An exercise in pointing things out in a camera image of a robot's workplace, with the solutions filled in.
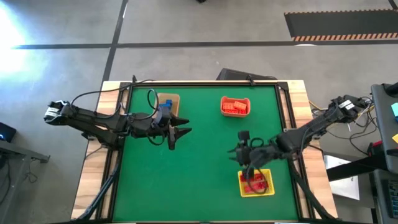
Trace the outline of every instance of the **floor mat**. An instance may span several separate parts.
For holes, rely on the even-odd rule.
[[[286,12],[294,41],[398,38],[398,11],[393,9]]]

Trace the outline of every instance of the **green table surface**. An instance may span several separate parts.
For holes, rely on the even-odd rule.
[[[114,209],[115,222],[297,220],[294,193],[286,160],[272,161],[275,195],[241,197],[237,162],[228,150],[238,131],[252,138],[271,138],[282,131],[273,86],[155,88],[180,95],[179,116],[193,130],[179,139],[174,151],[167,143],[152,145],[146,138],[127,138]],[[148,88],[135,88],[130,112],[151,113]],[[245,118],[220,113],[222,96],[249,98]]]

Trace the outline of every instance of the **orange container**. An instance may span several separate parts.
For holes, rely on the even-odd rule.
[[[240,103],[244,103],[247,105],[246,107],[246,113],[240,113],[239,110],[237,110],[237,112],[234,112],[234,110],[226,110],[223,109],[223,103],[235,103],[235,101],[240,102]],[[234,98],[228,98],[226,96],[223,96],[221,98],[221,114],[223,114],[224,116],[231,116],[231,117],[235,117],[235,118],[244,118],[246,117],[249,113],[250,113],[250,100],[245,98],[245,99],[234,99]]]

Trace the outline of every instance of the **gray floor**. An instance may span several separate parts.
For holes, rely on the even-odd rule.
[[[3,44],[110,43],[121,0],[0,1]],[[283,12],[390,8],[386,0],[130,0],[119,42],[290,40]],[[305,80],[308,96],[320,106],[344,94],[369,95],[373,83],[396,82],[398,45],[313,47],[224,47],[118,49],[110,80],[214,80],[224,67],[279,79]],[[39,176],[25,183],[10,223],[50,223],[69,219],[87,142],[78,131],[43,122],[47,103],[71,100],[101,86],[108,49],[0,50],[0,122],[15,127],[14,142],[50,154],[33,164]],[[77,105],[93,109],[98,96]],[[349,136],[347,126],[332,130]],[[357,139],[365,149],[378,133]],[[330,135],[322,148],[361,157]],[[370,222],[373,206],[368,177],[360,177],[361,201],[335,197],[344,220]]]

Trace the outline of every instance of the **yellow tray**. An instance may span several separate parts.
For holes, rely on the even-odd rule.
[[[267,179],[268,182],[268,189],[264,194],[255,194],[255,193],[246,193],[244,191],[244,187],[248,186],[247,182],[241,182],[241,176],[243,175],[242,171],[238,171],[238,181],[239,181],[239,190],[241,191],[241,196],[242,197],[260,197],[260,196],[270,196],[275,194],[275,189],[274,189],[274,183],[272,183],[272,176],[271,176],[271,170],[270,169],[261,169],[261,172],[264,174],[264,176]],[[259,174],[260,172],[258,170],[254,171],[254,175]]]

